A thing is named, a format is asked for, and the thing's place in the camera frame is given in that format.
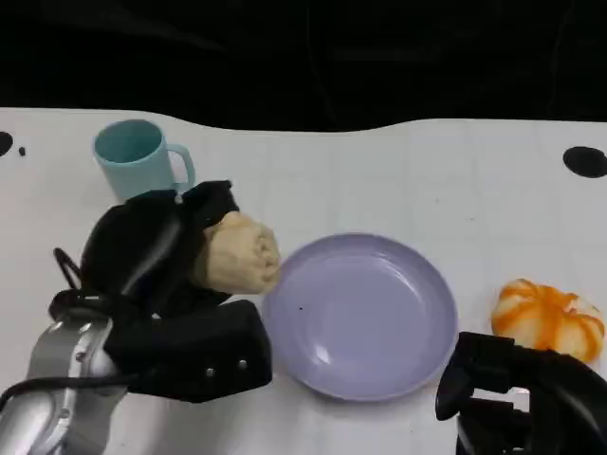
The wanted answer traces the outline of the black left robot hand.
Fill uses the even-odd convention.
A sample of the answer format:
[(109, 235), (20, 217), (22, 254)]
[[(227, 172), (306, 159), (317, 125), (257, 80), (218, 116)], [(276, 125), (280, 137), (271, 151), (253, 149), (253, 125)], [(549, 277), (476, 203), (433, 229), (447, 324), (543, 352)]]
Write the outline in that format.
[(207, 228), (238, 206), (229, 180), (206, 181), (179, 194), (147, 191), (110, 208), (85, 244), (80, 272), (117, 324), (152, 315), (177, 318), (217, 306), (228, 294), (193, 281)]

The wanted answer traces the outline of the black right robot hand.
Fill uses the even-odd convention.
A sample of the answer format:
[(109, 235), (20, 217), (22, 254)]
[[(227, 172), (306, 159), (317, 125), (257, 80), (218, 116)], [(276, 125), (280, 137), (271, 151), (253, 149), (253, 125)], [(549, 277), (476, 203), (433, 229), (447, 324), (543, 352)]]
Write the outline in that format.
[(435, 397), (459, 454), (603, 454), (606, 381), (571, 355), (462, 332)]

